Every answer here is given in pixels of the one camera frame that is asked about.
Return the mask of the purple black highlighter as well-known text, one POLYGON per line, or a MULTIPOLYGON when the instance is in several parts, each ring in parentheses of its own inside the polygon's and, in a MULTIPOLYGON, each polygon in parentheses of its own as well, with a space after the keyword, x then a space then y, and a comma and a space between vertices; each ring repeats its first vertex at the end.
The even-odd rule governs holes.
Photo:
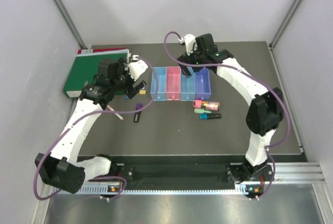
MULTIPOLYGON (((136 110, 140 110, 142 109, 143 107, 143 104, 142 103, 137 103, 136 105, 136 110)), ((140 114, 141 114, 141 111, 138 111, 134 114, 134 119, 133 119, 133 122, 134 123, 138 123, 139 122, 139 119, 140 119, 140 114)))

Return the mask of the crayon tube pink cap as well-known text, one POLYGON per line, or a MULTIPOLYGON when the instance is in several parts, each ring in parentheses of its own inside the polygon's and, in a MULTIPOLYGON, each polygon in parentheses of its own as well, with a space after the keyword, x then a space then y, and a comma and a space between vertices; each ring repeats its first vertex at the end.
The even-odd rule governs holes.
POLYGON ((193 107, 209 111, 219 111, 220 103, 196 99, 193 101, 193 107))

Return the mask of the green highlighter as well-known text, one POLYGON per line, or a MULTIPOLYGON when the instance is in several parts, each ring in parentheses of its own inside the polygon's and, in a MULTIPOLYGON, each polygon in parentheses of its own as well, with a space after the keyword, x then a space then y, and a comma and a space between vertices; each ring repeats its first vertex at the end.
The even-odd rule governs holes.
POLYGON ((211 114, 212 112, 210 110, 202 109, 202 108, 195 108, 194 112, 196 114, 211 114))

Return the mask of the green ring binder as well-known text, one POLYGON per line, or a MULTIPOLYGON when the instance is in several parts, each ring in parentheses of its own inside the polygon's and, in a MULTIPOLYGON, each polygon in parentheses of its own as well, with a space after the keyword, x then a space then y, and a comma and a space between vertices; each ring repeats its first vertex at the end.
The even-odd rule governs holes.
POLYGON ((77 55, 63 87, 63 92, 69 98, 78 98, 84 86, 92 82, 93 76, 97 73, 98 63, 102 59, 118 60, 120 57, 126 59, 128 55, 128 49, 77 55))

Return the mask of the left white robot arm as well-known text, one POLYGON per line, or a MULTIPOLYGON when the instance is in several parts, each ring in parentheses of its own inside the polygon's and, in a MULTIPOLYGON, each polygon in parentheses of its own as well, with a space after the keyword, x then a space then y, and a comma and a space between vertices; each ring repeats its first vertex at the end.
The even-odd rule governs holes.
POLYGON ((43 183, 72 194, 96 177, 115 179, 118 168, 109 158, 97 155, 78 161, 79 151, 95 121, 108 112, 106 108, 117 92, 133 98, 145 86, 145 81, 137 83, 137 80, 147 68, 146 62, 137 56, 100 60, 60 137, 46 153, 37 154, 34 179, 41 178, 43 183))

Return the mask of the light blue bin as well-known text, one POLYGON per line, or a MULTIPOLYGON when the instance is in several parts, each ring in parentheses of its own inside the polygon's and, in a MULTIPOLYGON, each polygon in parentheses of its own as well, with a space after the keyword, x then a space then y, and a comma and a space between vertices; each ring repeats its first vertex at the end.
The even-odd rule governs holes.
POLYGON ((190 77, 181 75, 181 101, 193 101, 196 95, 195 74, 192 68, 188 68, 190 77))
POLYGON ((154 94, 157 91, 155 101, 166 101, 167 99, 165 93, 166 93, 167 68, 154 67, 154 71, 157 75, 157 79, 154 73, 152 73, 151 89, 150 89, 151 97, 154 97, 154 94))

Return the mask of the pink drawer bin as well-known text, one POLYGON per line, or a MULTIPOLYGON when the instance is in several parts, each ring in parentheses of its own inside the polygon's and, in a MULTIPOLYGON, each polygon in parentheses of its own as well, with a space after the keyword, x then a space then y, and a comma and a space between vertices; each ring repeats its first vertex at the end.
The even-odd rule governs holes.
POLYGON ((181 98, 181 69, 180 67, 166 68, 166 90, 167 101, 179 101, 181 98))

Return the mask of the blue black marker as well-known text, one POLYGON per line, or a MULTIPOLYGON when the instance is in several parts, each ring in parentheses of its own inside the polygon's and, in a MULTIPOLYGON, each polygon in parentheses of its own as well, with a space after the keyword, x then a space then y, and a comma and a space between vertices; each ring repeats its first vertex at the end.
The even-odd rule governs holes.
POLYGON ((221 114, 200 114, 200 120, 221 119, 221 114))

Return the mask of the purple drawer bin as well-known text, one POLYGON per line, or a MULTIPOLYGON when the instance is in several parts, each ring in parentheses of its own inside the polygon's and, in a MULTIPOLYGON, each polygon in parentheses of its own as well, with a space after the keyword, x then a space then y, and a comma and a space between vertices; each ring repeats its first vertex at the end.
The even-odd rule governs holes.
POLYGON ((211 84, 209 70, 207 68, 203 68, 195 74, 195 86, 195 99, 208 101, 211 97, 211 84))

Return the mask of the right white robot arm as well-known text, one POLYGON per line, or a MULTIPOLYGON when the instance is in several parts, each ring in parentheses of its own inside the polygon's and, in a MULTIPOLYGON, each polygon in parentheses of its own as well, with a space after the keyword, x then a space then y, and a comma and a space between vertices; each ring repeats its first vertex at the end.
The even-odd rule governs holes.
POLYGON ((283 99, 281 90, 274 88, 269 91, 250 78, 231 52, 218 49, 209 33, 198 37, 188 34, 178 40, 186 48, 185 53, 177 59, 186 77, 190 77, 189 68, 198 72, 206 67, 227 81, 249 105, 246 124, 250 130, 250 140, 245 154, 246 162, 231 172, 230 177, 237 183, 255 180, 266 167, 268 146, 284 117, 280 105, 283 99))

